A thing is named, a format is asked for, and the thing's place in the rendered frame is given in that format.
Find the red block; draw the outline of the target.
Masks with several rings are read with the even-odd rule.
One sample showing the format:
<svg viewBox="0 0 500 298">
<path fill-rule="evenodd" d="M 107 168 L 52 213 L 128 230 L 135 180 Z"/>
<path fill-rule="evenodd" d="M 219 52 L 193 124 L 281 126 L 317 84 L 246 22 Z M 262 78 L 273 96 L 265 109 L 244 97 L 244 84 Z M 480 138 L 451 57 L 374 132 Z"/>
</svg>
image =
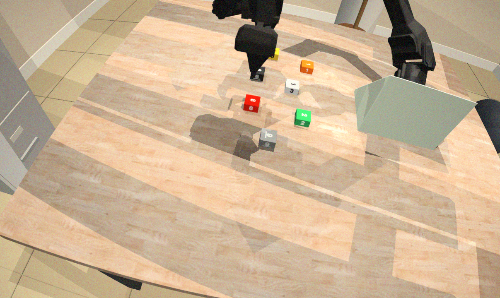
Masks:
<svg viewBox="0 0 500 298">
<path fill-rule="evenodd" d="M 260 100 L 261 100 L 260 96 L 246 95 L 245 102 L 244 102 L 244 110 L 257 113 Z"/>
</svg>

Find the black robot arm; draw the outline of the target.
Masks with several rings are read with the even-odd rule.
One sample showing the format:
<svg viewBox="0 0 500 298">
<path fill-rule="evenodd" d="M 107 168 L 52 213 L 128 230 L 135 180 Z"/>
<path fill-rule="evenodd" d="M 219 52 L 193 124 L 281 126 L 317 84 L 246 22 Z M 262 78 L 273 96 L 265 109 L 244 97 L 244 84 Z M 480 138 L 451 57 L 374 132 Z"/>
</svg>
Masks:
<svg viewBox="0 0 500 298">
<path fill-rule="evenodd" d="M 392 65 L 397 68 L 394 76 L 425 85 L 428 70 L 434 71 L 436 66 L 426 29 L 414 19 L 408 0 L 383 1 L 393 26 L 388 43 Z M 212 6 L 218 19 L 239 14 L 242 19 L 249 19 L 249 0 L 215 0 Z M 406 62 L 413 59 L 422 59 L 422 62 Z"/>
</svg>

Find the green block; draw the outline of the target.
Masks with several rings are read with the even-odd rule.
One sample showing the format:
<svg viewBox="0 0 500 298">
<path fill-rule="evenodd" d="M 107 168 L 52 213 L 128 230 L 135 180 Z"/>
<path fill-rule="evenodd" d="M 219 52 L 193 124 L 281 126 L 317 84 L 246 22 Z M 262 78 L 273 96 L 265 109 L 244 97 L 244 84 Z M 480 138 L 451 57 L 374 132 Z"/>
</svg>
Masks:
<svg viewBox="0 0 500 298">
<path fill-rule="evenodd" d="M 311 112 L 308 110 L 297 109 L 295 113 L 295 125 L 309 127 L 311 123 Z"/>
</svg>

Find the orange block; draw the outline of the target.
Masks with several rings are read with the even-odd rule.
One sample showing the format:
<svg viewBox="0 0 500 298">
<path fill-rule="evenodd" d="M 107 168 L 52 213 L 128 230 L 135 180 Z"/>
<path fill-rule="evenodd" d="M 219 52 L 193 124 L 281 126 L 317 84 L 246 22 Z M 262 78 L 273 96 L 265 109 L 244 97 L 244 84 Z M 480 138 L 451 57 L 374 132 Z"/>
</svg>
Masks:
<svg viewBox="0 0 500 298">
<path fill-rule="evenodd" d="M 302 59 L 301 64 L 300 64 L 300 72 L 312 75 L 313 70 L 314 70 L 314 62 L 310 62 L 310 61 Z"/>
</svg>

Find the yellow block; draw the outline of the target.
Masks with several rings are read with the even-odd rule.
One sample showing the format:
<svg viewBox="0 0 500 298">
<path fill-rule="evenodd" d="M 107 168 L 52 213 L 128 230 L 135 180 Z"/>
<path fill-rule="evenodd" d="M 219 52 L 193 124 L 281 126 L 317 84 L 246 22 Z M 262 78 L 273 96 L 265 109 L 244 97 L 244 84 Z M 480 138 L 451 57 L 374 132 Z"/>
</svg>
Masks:
<svg viewBox="0 0 500 298">
<path fill-rule="evenodd" d="M 275 56 L 269 57 L 268 59 L 278 60 L 279 48 L 275 48 Z"/>
</svg>

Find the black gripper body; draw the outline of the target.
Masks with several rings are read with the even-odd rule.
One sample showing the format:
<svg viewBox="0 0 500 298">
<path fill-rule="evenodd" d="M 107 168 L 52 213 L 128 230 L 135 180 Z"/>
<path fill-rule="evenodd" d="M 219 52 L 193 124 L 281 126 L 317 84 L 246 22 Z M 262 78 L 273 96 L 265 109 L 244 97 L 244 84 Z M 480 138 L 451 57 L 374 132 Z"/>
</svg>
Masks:
<svg viewBox="0 0 500 298">
<path fill-rule="evenodd" d="M 239 28 L 235 37 L 236 51 L 267 57 L 275 56 L 278 34 L 271 28 L 271 23 L 279 23 L 283 1 L 249 0 L 249 19 L 257 25 L 245 24 Z"/>
</svg>

